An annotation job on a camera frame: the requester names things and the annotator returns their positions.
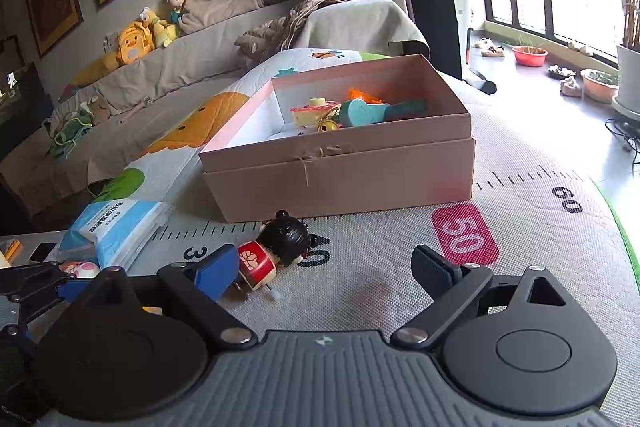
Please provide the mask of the blue white tissue pack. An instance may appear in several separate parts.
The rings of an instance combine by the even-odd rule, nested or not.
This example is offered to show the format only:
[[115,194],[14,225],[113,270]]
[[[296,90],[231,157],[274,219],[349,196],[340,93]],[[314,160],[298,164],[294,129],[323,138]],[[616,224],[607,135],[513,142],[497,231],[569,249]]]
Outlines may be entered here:
[[172,210],[166,202],[131,198],[93,202],[65,232],[56,259],[129,270]]

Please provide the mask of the black haired wooden doll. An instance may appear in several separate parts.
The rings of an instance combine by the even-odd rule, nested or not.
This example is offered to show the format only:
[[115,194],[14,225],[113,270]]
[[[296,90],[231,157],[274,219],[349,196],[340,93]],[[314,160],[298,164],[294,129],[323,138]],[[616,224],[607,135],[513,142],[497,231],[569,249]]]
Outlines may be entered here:
[[239,275],[234,287],[245,296],[265,291],[271,301],[280,294],[272,287],[279,268],[305,260],[317,246],[317,237],[308,232],[307,225],[285,210],[266,221],[258,235],[238,247]]

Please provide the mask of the white battery holder case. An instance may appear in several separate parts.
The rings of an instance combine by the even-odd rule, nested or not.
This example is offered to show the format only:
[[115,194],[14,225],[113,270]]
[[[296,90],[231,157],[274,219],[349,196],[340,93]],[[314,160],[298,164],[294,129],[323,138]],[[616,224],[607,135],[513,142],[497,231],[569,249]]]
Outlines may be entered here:
[[310,135],[316,132],[316,127],[299,127],[295,126],[295,124],[285,124],[278,132],[268,136],[267,141],[295,138],[296,136]]

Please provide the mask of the red yellow round toy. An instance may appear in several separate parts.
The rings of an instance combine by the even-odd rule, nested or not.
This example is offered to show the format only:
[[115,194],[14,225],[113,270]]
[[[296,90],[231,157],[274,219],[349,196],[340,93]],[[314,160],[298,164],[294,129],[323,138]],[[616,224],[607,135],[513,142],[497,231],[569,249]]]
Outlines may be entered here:
[[297,127],[317,127],[323,119],[330,118],[340,110],[342,103],[326,98],[311,98],[304,106],[293,107],[290,113]]

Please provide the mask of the pink pig figurine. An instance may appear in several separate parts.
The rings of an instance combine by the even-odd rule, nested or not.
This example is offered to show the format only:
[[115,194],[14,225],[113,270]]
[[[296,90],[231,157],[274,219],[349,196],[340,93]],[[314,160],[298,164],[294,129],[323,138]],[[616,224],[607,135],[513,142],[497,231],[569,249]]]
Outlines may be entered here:
[[90,261],[65,261],[58,269],[74,279],[93,279],[100,273],[100,268]]

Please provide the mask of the small white duck toy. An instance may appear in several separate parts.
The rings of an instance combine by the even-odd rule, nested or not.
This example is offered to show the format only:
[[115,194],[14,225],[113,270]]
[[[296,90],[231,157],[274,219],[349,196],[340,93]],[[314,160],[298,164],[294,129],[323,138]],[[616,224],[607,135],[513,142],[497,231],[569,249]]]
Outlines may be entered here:
[[317,126],[318,132],[329,132],[340,129],[341,126],[332,119],[325,119],[319,122]]

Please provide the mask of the green cloth on sofa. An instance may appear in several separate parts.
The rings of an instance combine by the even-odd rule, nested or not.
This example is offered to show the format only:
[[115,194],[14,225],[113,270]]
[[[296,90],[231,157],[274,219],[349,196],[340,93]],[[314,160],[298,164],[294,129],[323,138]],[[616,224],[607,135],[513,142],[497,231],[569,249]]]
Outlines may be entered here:
[[77,142],[93,128],[93,124],[94,117],[90,110],[81,108],[68,113],[53,133],[49,154],[55,158],[70,155]]

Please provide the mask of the beige covered sofa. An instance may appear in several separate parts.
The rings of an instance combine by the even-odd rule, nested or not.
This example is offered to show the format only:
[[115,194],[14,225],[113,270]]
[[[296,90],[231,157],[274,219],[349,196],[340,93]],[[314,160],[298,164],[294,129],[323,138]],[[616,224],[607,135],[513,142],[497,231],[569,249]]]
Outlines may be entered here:
[[[94,182],[115,178],[198,103],[233,88],[247,72],[274,77],[280,72],[275,61],[255,62],[248,54],[260,49],[284,10],[271,5],[183,36],[80,89],[51,113],[52,126],[92,98],[106,107],[107,121],[60,158],[49,154],[49,130],[35,131],[2,160],[6,187],[35,216]],[[395,2],[354,0],[312,13],[289,47],[311,50],[308,63],[326,67],[335,62],[331,52],[397,56],[407,42],[427,47],[418,26]]]

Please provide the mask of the pink cardboard gift box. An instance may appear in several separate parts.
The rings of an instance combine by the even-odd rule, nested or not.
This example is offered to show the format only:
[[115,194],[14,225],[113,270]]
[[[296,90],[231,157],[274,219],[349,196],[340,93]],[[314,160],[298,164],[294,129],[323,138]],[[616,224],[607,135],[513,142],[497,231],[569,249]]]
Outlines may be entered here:
[[[363,127],[267,141],[290,109],[349,89],[427,111]],[[472,196],[472,118],[421,55],[299,72],[266,81],[201,149],[203,178],[228,222],[285,210],[319,217],[464,202]]]

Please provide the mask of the white plant pot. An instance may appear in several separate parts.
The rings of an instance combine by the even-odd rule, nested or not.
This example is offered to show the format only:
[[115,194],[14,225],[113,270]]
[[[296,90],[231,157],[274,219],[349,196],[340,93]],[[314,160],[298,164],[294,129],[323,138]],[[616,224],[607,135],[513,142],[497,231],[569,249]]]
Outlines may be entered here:
[[640,53],[617,46],[618,90],[612,98],[617,113],[640,120]]

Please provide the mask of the yellow duck plush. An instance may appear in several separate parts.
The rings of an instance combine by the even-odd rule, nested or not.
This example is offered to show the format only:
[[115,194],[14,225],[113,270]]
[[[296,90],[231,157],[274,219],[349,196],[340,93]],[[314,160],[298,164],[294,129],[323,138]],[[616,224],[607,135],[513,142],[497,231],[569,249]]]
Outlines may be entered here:
[[154,38],[149,28],[141,22],[132,22],[119,34],[116,58],[120,64],[129,65],[154,49]]

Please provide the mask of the yellow plush toy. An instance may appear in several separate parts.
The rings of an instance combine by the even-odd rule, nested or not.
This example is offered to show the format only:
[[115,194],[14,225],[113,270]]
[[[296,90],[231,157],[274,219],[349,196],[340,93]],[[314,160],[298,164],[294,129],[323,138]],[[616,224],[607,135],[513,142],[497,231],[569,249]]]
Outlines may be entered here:
[[148,6],[145,6],[140,13],[142,25],[153,35],[154,46],[166,49],[178,37],[178,27],[175,24],[162,20]]

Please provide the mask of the red plastic basin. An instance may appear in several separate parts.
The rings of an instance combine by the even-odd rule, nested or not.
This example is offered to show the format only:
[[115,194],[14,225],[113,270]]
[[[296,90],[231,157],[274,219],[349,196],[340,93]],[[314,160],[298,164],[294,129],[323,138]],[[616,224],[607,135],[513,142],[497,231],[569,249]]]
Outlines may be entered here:
[[548,56],[548,51],[538,46],[514,46],[512,52],[518,65],[525,67],[541,67]]

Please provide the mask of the beige pillow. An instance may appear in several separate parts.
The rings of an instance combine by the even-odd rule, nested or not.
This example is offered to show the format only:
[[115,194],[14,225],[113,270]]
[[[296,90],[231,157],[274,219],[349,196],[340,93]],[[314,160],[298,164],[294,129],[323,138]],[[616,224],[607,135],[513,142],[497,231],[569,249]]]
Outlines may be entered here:
[[193,34],[264,5],[264,0],[186,0],[179,26],[185,34]]

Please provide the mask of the small doll on sofa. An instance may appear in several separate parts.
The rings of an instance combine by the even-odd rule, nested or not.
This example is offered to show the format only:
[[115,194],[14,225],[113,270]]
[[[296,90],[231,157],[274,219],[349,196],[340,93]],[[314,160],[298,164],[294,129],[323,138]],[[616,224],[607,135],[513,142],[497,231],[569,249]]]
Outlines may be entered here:
[[186,6],[186,0],[167,0],[167,2],[170,5],[169,21],[174,25],[178,25]]

